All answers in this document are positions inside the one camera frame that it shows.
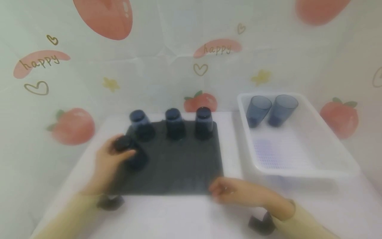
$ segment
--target finger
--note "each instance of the finger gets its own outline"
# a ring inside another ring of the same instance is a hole
[[[228,178],[228,177],[218,177],[210,186],[209,190],[213,191],[217,187],[228,188],[229,190],[236,190],[235,185],[236,179]]]
[[[231,204],[236,202],[235,196],[236,196],[235,193],[221,194],[215,197],[214,200],[220,204]]]
[[[101,149],[102,150],[107,150],[108,152],[110,151],[111,147],[113,146],[113,143],[115,140],[117,140],[119,137],[121,137],[123,134],[117,134],[111,137],[110,139],[106,140],[106,142],[102,145]]]
[[[216,188],[211,192],[213,197],[219,196],[223,192],[223,189],[221,187]]]
[[[217,188],[219,188],[219,185],[220,185],[220,182],[222,181],[223,177],[218,177],[217,179],[215,179],[215,181],[213,181],[213,183],[210,185],[210,187],[208,188],[208,190],[210,192],[216,190]]]
[[[131,158],[132,156],[134,156],[135,153],[136,153],[135,150],[128,150],[116,155],[115,157],[117,158],[118,161],[123,161],[123,160]]]

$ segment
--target white tray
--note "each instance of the white tray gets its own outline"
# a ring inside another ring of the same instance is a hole
[[[268,115],[256,128],[249,128],[246,118],[249,102],[261,95],[274,102],[287,94],[299,106],[279,128],[268,125]],[[343,144],[327,126],[315,108],[301,94],[248,93],[237,97],[245,142],[253,165],[263,174],[336,178],[359,172],[359,166]]]

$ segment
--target cup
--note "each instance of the cup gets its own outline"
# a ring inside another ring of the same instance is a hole
[[[179,140],[186,135],[185,123],[180,111],[176,108],[168,109],[166,115],[167,137]]]
[[[137,138],[142,141],[149,141],[155,136],[155,130],[146,114],[138,109],[130,114],[131,126]]]
[[[268,124],[280,127],[292,115],[297,106],[296,98],[286,94],[277,96],[270,111]]]
[[[250,128],[255,128],[267,115],[272,107],[272,102],[264,96],[254,96],[249,102],[247,122]]]
[[[214,121],[211,110],[207,107],[200,107],[196,110],[195,134],[196,138],[205,140],[212,136]]]
[[[121,136],[116,141],[114,141],[114,149],[119,153],[127,150],[136,151],[136,153],[130,159],[124,162],[130,169],[134,171],[142,170],[149,161],[149,157],[144,152],[144,150],[129,135]]]

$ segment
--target black drying mat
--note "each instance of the black drying mat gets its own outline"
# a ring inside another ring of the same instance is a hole
[[[195,138],[195,122],[185,121],[186,136],[178,141],[167,138],[166,122],[154,122],[155,137],[138,141],[130,127],[130,135],[149,157],[145,167],[134,172],[124,163],[110,189],[114,195],[187,195],[208,193],[210,183],[223,175],[217,125],[208,140]]]

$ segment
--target sleeve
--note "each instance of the sleeve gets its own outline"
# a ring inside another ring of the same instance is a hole
[[[319,224],[305,209],[293,202],[295,214],[280,221],[272,216],[276,228],[289,239],[339,239],[338,236]]]
[[[96,215],[100,196],[77,194],[34,239],[72,239]]]

